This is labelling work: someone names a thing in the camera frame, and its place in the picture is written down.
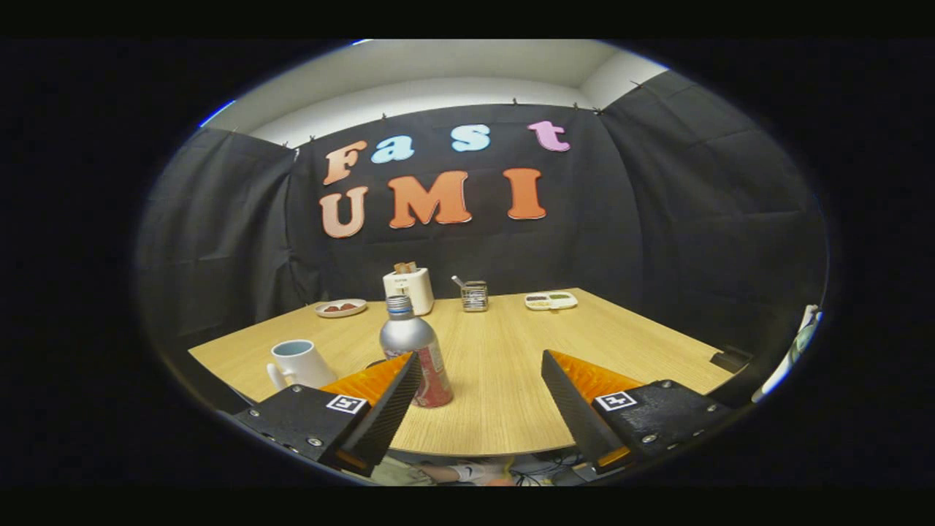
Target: plate with food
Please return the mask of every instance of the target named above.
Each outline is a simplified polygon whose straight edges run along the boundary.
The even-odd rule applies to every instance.
[[[533,311],[557,311],[570,309],[578,304],[578,299],[570,292],[551,290],[526,294],[523,298],[527,308]]]
[[[315,313],[322,318],[342,318],[363,312],[366,308],[365,300],[335,300],[315,307]]]

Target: pink letter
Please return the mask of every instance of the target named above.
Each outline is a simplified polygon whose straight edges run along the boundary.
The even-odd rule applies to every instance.
[[[364,226],[364,194],[366,186],[358,186],[348,190],[351,199],[351,221],[342,225],[338,220],[338,202],[341,194],[331,194],[322,197],[318,204],[322,205],[322,226],[324,231],[332,238],[350,238]]]
[[[539,144],[541,144],[542,148],[545,148],[546,150],[552,150],[553,152],[566,152],[569,148],[571,148],[570,144],[567,142],[560,142],[558,137],[555,135],[559,133],[565,133],[565,128],[553,126],[549,121],[530,124],[526,128],[536,132],[536,138],[539,139]]]

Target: aluminum bottle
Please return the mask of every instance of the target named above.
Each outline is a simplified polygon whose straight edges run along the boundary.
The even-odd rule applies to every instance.
[[[419,354],[422,363],[422,383],[412,399],[413,405],[439,407],[453,398],[452,386],[441,360],[439,339],[432,326],[412,312],[408,296],[386,299],[390,319],[380,331],[380,347],[386,359],[406,353]]]

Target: white toaster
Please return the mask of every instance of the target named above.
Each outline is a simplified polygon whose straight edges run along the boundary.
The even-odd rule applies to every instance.
[[[428,281],[428,269],[417,269],[408,274],[390,272],[383,276],[383,288],[386,296],[409,296],[412,301],[412,313],[421,316],[432,312],[435,296],[432,284]]]

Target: black curtain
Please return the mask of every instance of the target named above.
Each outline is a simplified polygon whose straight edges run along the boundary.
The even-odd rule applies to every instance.
[[[530,124],[562,127],[569,149],[539,145]],[[451,132],[464,124],[484,124],[490,144],[458,152]],[[411,138],[414,153],[405,160],[371,162],[380,141]],[[330,153],[360,140],[367,143],[346,178],[324,185]],[[511,183],[503,172],[532,168],[540,206],[546,215],[514,220]],[[388,183],[413,176],[427,191],[439,174],[465,171],[468,222],[392,228],[394,190]],[[365,186],[366,220],[345,239],[324,234],[319,199],[340,194],[338,217],[351,220],[346,197]],[[533,292],[580,286],[627,308],[641,301],[640,219],[626,169],[611,137],[591,111],[552,106],[489,105],[401,115],[342,130],[299,149],[287,197],[289,239],[294,255],[322,272],[331,298],[383,300],[382,276],[394,263],[415,261],[429,269],[436,298],[459,295],[451,277],[485,280],[491,294]]]
[[[285,238],[294,158],[264,140],[203,128],[165,167],[143,213],[136,264],[144,327],[169,367],[224,407],[242,401],[188,349],[318,294],[316,271],[296,268]]]
[[[527,127],[542,121],[564,129],[558,138],[567,151],[539,144]],[[488,126],[490,144],[453,149],[452,129],[464,124]],[[371,160],[379,142],[398,136],[411,139],[411,156]],[[351,174],[324,185],[326,156],[360,140],[367,147]],[[509,218],[503,172],[511,168],[541,173],[544,217]],[[469,222],[389,226],[391,180],[412,176],[428,190],[449,170],[468,174]],[[347,223],[346,193],[360,186],[362,228],[327,235],[319,200],[340,194],[338,219]],[[492,294],[580,286],[702,342],[775,363],[805,306],[821,300],[824,233],[782,148],[723,99],[667,72],[599,115],[527,105],[430,110],[297,150],[202,129],[152,188],[137,292],[157,348],[217,397],[225,389],[189,348],[317,300],[382,300],[381,278],[401,261],[429,268],[437,298],[458,294],[453,274],[486,280]]]
[[[826,280],[825,222],[799,169],[757,123],[673,71],[605,113],[637,196],[643,314],[774,366]]]

